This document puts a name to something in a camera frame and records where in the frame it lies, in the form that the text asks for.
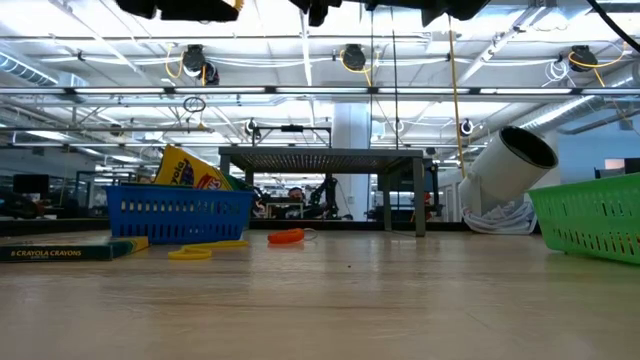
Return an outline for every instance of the crayola crayon box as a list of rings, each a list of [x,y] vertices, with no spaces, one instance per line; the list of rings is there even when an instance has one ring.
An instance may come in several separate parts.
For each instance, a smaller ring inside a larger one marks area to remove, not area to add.
[[[183,149],[167,145],[155,184],[209,190],[250,190],[242,180],[225,174]]]

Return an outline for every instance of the ceiling fixture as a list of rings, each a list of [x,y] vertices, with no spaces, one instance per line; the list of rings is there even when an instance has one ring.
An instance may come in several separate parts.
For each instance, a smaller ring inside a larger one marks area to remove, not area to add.
[[[358,44],[347,44],[342,53],[342,63],[351,71],[362,71],[367,58]]]
[[[207,61],[202,45],[189,45],[182,56],[185,74],[202,81],[203,86],[220,85],[220,74],[216,66]]]
[[[574,45],[569,54],[569,67],[575,72],[588,72],[591,66],[598,65],[595,54],[589,51],[589,45]]]
[[[460,135],[467,137],[473,132],[473,123],[469,119],[464,119],[464,122],[460,124]]]
[[[162,20],[227,22],[238,19],[244,0],[236,0],[233,6],[223,0],[116,0],[116,3],[120,9],[147,19],[153,19],[160,10]]]
[[[289,0],[303,13],[309,14],[309,25],[320,26],[329,13],[329,7],[340,7],[342,0]],[[422,26],[429,25],[440,15],[447,13],[459,20],[474,17],[489,0],[345,0],[365,3],[368,11],[377,5],[398,6],[422,10]],[[120,8],[130,14],[153,19],[158,10],[162,20],[186,20],[206,23],[209,21],[236,21],[244,0],[235,0],[234,5],[224,0],[116,0]]]

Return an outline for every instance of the yellow cord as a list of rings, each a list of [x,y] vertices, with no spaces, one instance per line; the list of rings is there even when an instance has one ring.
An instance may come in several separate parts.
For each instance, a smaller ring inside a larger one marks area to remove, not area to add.
[[[604,80],[602,80],[602,76],[600,75],[600,72],[598,71],[598,69],[593,69],[593,72],[596,74],[596,77],[598,78],[598,82],[600,83],[600,85],[602,87],[607,87],[604,83]],[[622,117],[622,119],[624,121],[626,121],[627,123],[629,123],[629,126],[631,126],[631,128],[633,129],[633,131],[640,136],[640,132],[638,132],[638,130],[633,126],[633,122],[631,120],[629,120],[629,118],[627,118],[627,116],[624,114],[624,111],[622,111],[620,109],[620,107],[618,107],[618,103],[614,100],[611,99],[611,101],[613,102],[613,106],[616,107],[616,110],[618,110],[618,114],[620,114],[620,117]]]
[[[174,75],[171,70],[169,70],[169,55],[171,55],[171,48],[173,44],[169,44],[169,51],[167,51],[167,57],[164,62],[164,69],[167,70],[167,75],[171,76],[174,79],[177,79],[182,75],[182,60],[184,59],[184,51],[180,53],[180,69],[178,69],[178,75]]]
[[[608,63],[606,63],[606,64],[591,65],[591,64],[584,64],[584,63],[581,63],[581,62],[579,62],[579,61],[577,61],[577,60],[574,60],[574,59],[573,59],[573,57],[572,57],[572,56],[575,54],[575,52],[573,52],[573,51],[569,53],[569,61],[571,61],[572,63],[574,63],[574,64],[576,64],[576,65],[580,65],[580,66],[582,66],[582,67],[586,67],[586,68],[590,68],[590,69],[599,69],[599,68],[603,68],[603,67],[607,67],[607,66],[613,65],[613,64],[617,63],[618,61],[622,60],[622,58],[624,57],[624,51],[625,51],[626,49],[627,49],[627,43],[624,43],[624,44],[622,45],[622,53],[620,53],[620,56],[618,56],[618,58],[617,58],[617,59],[615,59],[615,60],[613,60],[613,61],[611,61],[611,62],[608,62]]]
[[[456,75],[456,57],[453,52],[453,26],[451,25],[451,16],[449,16],[449,51],[451,52],[451,78],[453,83],[453,105],[456,111],[456,138],[458,141],[458,158],[460,159],[460,171],[462,178],[467,176],[464,169],[464,160],[462,158],[462,138],[460,136],[460,112],[458,110],[458,75]]]
[[[178,251],[171,251],[169,253],[169,260],[206,260],[213,255],[213,249],[245,246],[249,246],[249,242],[245,240],[185,245]]]
[[[244,7],[244,0],[236,0],[235,4],[233,5],[233,8],[238,11],[242,10],[243,7]]]
[[[379,58],[380,58],[380,54],[376,52],[376,62],[378,62]],[[373,69],[373,64],[371,64],[371,66],[368,69],[351,70],[344,63],[344,50],[340,51],[340,63],[349,72],[356,73],[356,74],[364,74],[365,78],[367,79],[367,84],[369,84],[369,87],[372,86],[371,78],[369,77],[369,72],[371,71],[371,69]]]

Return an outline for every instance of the wooden table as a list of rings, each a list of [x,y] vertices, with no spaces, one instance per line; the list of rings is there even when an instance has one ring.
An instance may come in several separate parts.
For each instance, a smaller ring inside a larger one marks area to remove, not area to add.
[[[6,360],[637,359],[637,266],[540,238],[323,232],[167,260],[0,264]]]

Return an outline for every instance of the metal table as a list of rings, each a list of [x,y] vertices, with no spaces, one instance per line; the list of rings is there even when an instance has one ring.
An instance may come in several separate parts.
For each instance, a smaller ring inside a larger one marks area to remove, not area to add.
[[[221,147],[220,169],[229,173],[231,164],[245,172],[245,181],[253,184],[256,172],[306,174],[377,174],[378,189],[384,200],[384,228],[391,230],[391,184],[389,175],[411,166],[414,199],[424,198],[424,169],[421,150],[313,149],[270,147]],[[424,219],[422,201],[414,201],[415,218]],[[416,221],[416,236],[425,234],[425,222]]]

